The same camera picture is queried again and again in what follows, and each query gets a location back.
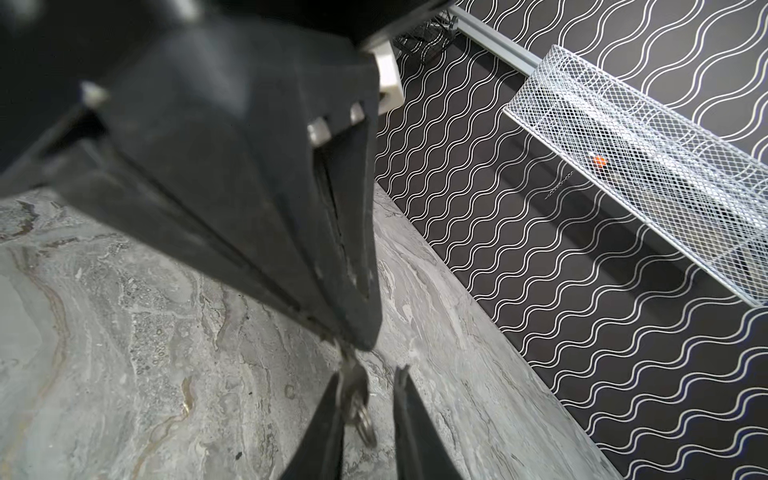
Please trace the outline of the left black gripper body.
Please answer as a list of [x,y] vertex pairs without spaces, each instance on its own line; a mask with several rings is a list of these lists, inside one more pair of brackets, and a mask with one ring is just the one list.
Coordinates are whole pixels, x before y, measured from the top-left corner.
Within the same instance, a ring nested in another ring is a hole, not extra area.
[[334,312],[313,151],[378,124],[369,50],[439,1],[5,1],[1,191],[107,141],[294,299]]

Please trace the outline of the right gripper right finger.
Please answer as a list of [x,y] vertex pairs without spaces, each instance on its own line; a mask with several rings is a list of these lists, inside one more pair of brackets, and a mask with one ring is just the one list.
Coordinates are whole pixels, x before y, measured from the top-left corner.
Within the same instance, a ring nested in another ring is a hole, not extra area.
[[393,389],[397,475],[409,479],[461,479],[409,374],[397,367]]

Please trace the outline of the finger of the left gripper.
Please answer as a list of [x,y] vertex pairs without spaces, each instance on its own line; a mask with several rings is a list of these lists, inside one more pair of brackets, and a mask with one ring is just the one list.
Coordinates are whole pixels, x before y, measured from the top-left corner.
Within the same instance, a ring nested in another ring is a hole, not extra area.
[[354,348],[377,343],[382,307],[373,235],[375,130],[369,120],[335,134],[313,151],[313,174],[330,228],[330,289],[340,333]]
[[325,341],[335,335],[246,256],[107,141],[42,156],[47,184],[86,215],[276,309]]

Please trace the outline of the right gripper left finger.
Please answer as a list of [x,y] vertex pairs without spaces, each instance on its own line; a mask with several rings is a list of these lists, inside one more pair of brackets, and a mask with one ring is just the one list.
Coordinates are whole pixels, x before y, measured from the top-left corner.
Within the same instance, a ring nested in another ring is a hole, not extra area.
[[280,476],[290,479],[342,478],[345,423],[337,405],[340,375],[330,378],[299,446]]

